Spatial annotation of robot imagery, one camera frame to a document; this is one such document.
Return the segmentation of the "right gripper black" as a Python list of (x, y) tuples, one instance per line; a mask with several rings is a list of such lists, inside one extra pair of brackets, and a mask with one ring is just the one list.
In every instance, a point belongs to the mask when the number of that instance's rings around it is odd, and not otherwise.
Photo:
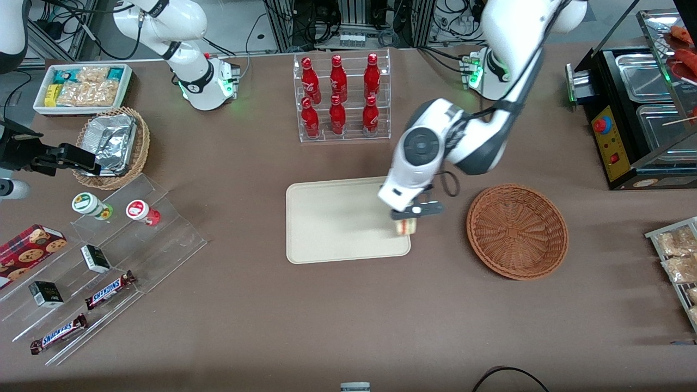
[(10, 120), (1, 121), (1, 167), (11, 171), (27, 169), (32, 164), (32, 172), (55, 176), (57, 169), (70, 167), (87, 172), (92, 176), (101, 174), (101, 166), (96, 156), (72, 144), (47, 146), (40, 141), (44, 134), (33, 132), (28, 127)]

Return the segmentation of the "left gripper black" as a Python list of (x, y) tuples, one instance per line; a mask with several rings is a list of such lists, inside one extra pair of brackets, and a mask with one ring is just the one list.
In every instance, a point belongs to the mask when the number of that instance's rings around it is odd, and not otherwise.
[(415, 203), (406, 207), (403, 211), (390, 210), (390, 218), (393, 221), (409, 220), (423, 216), (438, 215), (444, 211), (444, 206), (440, 201), (427, 201), (426, 203)]

